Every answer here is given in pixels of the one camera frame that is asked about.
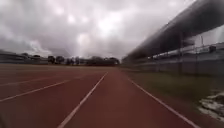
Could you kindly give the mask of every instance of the fence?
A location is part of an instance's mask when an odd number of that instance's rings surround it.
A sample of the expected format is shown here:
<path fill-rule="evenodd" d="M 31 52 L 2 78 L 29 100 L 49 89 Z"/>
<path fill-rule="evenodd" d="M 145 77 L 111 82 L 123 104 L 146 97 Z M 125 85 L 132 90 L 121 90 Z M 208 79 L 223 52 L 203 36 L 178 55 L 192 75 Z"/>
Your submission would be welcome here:
<path fill-rule="evenodd" d="M 184 74 L 224 75 L 224 43 L 187 47 L 142 60 L 137 69 Z"/>

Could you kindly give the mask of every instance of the sky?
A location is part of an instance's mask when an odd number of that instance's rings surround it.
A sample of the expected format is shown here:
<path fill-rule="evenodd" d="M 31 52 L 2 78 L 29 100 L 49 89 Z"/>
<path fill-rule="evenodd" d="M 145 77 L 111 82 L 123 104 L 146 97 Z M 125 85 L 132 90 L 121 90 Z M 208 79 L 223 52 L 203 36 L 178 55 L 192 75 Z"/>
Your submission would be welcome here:
<path fill-rule="evenodd" d="M 122 58 L 195 0 L 0 0 L 0 49 Z"/>

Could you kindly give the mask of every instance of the tree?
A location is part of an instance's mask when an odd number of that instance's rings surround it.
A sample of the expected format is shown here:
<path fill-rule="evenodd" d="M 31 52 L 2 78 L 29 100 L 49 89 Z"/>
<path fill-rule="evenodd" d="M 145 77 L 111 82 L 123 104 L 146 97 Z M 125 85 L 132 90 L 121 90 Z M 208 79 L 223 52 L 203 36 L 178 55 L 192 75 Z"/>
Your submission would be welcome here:
<path fill-rule="evenodd" d="M 54 56 L 48 56 L 48 62 L 54 64 L 55 63 L 55 57 Z"/>
<path fill-rule="evenodd" d="M 111 57 L 109 59 L 113 62 L 114 65 L 119 65 L 120 64 L 120 61 L 117 58 Z"/>
<path fill-rule="evenodd" d="M 87 65 L 89 66 L 102 66 L 103 64 L 103 58 L 99 56 L 93 56 L 91 59 L 87 61 Z"/>
<path fill-rule="evenodd" d="M 80 58 L 79 58 L 79 57 L 76 57 L 76 58 L 75 58 L 75 64 L 76 64 L 76 65 L 79 65 L 79 64 L 80 64 Z"/>
<path fill-rule="evenodd" d="M 56 57 L 56 63 L 57 64 L 61 64 L 64 61 L 65 61 L 65 58 L 63 56 L 57 56 Z"/>
<path fill-rule="evenodd" d="M 28 57 L 29 54 L 28 53 L 22 53 L 21 55 Z"/>
<path fill-rule="evenodd" d="M 40 60 L 41 56 L 40 55 L 33 55 L 34 60 Z"/>
<path fill-rule="evenodd" d="M 215 46 L 209 46 L 209 52 L 213 53 L 216 51 L 216 47 Z"/>
<path fill-rule="evenodd" d="M 75 62 L 74 62 L 74 60 L 72 58 L 71 59 L 70 58 L 66 59 L 66 64 L 67 65 L 74 65 L 74 63 Z"/>

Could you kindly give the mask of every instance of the grass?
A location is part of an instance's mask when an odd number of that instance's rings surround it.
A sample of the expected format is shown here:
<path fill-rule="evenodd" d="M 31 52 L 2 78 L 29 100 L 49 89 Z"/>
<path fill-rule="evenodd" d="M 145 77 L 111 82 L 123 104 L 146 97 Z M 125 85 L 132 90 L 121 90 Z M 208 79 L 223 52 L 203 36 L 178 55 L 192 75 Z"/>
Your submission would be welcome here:
<path fill-rule="evenodd" d="M 198 103 L 211 93 L 213 78 L 207 76 L 170 75 L 165 73 L 131 72 L 127 74 L 146 90 Z"/>

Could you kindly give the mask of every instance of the track lane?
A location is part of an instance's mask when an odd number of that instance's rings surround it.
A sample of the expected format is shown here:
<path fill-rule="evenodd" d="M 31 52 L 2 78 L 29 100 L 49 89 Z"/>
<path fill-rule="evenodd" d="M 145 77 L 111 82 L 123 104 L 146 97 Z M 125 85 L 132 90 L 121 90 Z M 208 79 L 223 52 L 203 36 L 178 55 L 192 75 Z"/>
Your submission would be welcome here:
<path fill-rule="evenodd" d="M 114 70 L 63 128 L 192 128 Z"/>
<path fill-rule="evenodd" d="M 21 76 L 23 76 L 23 78 L 25 77 L 39 77 L 39 76 L 51 76 L 51 75 L 55 75 L 55 74 L 61 74 L 63 72 L 66 73 L 70 73 L 73 70 L 52 70 L 52 71 L 48 71 L 48 70 L 44 70 L 42 72 L 39 71 L 32 71 L 32 72 L 17 72 L 17 71 L 6 71 L 6 72 L 0 72 L 0 77 L 1 78 L 9 78 L 11 80 L 13 79 L 17 79 L 17 78 L 21 78 Z"/>
<path fill-rule="evenodd" d="M 22 96 L 26 96 L 26 95 L 33 94 L 33 93 L 36 93 L 36 92 L 39 92 L 39 91 L 43 91 L 45 89 L 49 89 L 49 88 L 52 88 L 52 87 L 55 87 L 55 86 L 59 86 L 59 85 L 65 84 L 65 83 L 67 83 L 69 81 L 71 81 L 71 80 L 64 80 L 64 81 L 57 82 L 57 83 L 52 84 L 52 85 L 45 86 L 43 88 L 33 89 L 31 91 L 27 91 L 27 92 L 20 93 L 20 94 L 17 94 L 17 95 L 9 96 L 9 97 L 1 99 L 0 102 L 6 102 L 8 100 L 13 100 L 13 99 L 16 99 L 16 98 L 20 98 Z"/>
<path fill-rule="evenodd" d="M 102 73 L 0 103 L 7 128 L 55 128 L 91 90 Z"/>
<path fill-rule="evenodd" d="M 86 96 L 80 101 L 80 103 L 72 110 L 72 112 L 60 123 L 57 128 L 64 128 L 65 125 L 72 119 L 72 117 L 76 114 L 76 112 L 80 109 L 80 107 L 86 102 L 86 100 L 91 96 L 91 94 L 95 91 L 95 89 L 99 86 L 100 82 L 103 81 L 105 76 L 108 74 L 105 73 L 100 80 L 94 85 L 94 87 L 86 94 Z"/>
<path fill-rule="evenodd" d="M 14 97 L 15 95 L 20 95 L 22 93 L 27 93 L 32 90 L 44 88 L 46 86 L 51 86 L 57 83 L 60 83 L 69 79 L 82 79 L 86 76 L 91 76 L 97 74 L 97 72 L 91 72 L 88 74 L 79 74 L 79 75 L 62 75 L 55 77 L 47 77 L 41 79 L 35 79 L 34 81 L 25 81 L 25 82 L 17 82 L 17 84 L 4 84 L 0 85 L 0 101 L 4 99 L 8 99 L 9 97 Z"/>
<path fill-rule="evenodd" d="M 36 81 L 41 81 L 41 80 L 46 80 L 46 79 L 51 79 L 59 76 L 51 76 L 51 77 L 29 77 L 25 79 L 19 79 L 14 78 L 14 79 L 7 79 L 5 81 L 0 80 L 0 87 L 1 86 L 14 86 L 14 85 L 19 85 L 19 84 L 24 84 L 24 83 L 30 83 L 30 82 L 36 82 Z"/>

